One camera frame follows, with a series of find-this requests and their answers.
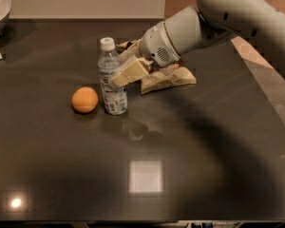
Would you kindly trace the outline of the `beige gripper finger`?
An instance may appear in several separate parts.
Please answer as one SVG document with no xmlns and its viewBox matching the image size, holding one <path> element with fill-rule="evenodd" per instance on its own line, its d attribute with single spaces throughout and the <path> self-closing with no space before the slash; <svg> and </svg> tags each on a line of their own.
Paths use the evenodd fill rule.
<svg viewBox="0 0 285 228">
<path fill-rule="evenodd" d="M 122 64 L 122 67 L 109 78 L 108 82 L 114 87 L 122 87 L 137 82 L 149 74 L 150 65 L 151 62 L 144 57 L 129 64 Z"/>
<path fill-rule="evenodd" d="M 141 40 L 126 41 L 124 43 L 118 44 L 118 48 L 122 50 L 120 54 L 120 60 L 122 64 L 129 64 L 134 62 L 136 59 L 142 57 L 140 51 Z"/>
</svg>

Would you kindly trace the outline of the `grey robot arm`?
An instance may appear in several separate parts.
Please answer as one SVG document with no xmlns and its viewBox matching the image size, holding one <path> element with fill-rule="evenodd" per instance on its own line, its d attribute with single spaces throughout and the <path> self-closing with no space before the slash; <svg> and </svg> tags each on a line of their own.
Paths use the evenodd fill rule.
<svg viewBox="0 0 285 228">
<path fill-rule="evenodd" d="M 248 41 L 285 80 L 285 14 L 265 0 L 197 0 L 150 28 L 109 78 L 115 87 L 168 67 L 182 54 L 237 35 Z"/>
</svg>

